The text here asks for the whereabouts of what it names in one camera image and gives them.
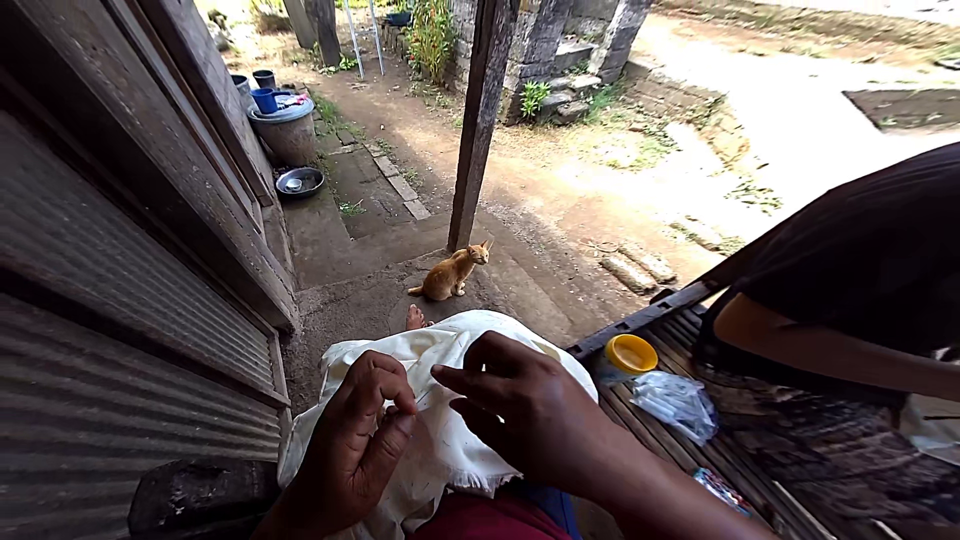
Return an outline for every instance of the cat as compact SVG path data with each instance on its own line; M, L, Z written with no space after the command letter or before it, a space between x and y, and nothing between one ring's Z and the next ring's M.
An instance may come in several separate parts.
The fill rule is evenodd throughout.
M487 264L493 240L467 246L450 258L437 263L423 279L423 285L407 290L410 296L425 296L432 300L446 300L452 295L463 296L464 282L477 264Z

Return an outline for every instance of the blue cup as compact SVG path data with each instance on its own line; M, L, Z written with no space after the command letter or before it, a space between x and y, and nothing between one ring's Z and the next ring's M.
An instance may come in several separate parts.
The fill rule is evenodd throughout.
M260 109L261 114L276 112L275 94L276 91L272 88L257 88L250 91L250 96L253 97L253 101L256 103L256 107Z

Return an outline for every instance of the person's left hand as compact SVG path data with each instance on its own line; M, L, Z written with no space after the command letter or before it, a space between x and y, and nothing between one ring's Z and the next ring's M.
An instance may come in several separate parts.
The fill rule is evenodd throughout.
M385 400L396 405L378 428ZM416 415L403 365L376 351L360 355L317 421L300 470L253 538L319 538L366 517L403 455Z

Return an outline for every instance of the wooden bench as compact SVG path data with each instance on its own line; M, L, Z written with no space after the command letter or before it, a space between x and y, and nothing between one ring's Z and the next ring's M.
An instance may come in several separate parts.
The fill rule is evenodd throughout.
M603 344L618 333L633 333L657 350L658 369L696 379L691 365L693 344L700 333L699 304L714 287L697 282L680 292L663 295L646 309L614 323L567 350L589 365L595 355L603 354ZM725 433L717 433L703 447L697 446L678 430L665 425L631 403L633 395L626 384L598 387L600 407L619 426L630 431L651 452L675 463L692 475L704 467L733 487L755 509L756 518L782 538L796 540L896 540L891 529L877 522L855 526L833 518L827 508L791 494L766 475L746 451Z

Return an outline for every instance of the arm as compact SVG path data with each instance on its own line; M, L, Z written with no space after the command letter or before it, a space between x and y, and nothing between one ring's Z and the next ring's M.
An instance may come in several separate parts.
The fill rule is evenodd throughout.
M713 331L734 347L805 371L960 401L960 366L797 324L743 293L723 308Z
M600 504L628 537L775 538L644 448L543 353L488 331L463 370L431 373L465 396L450 407L526 478Z

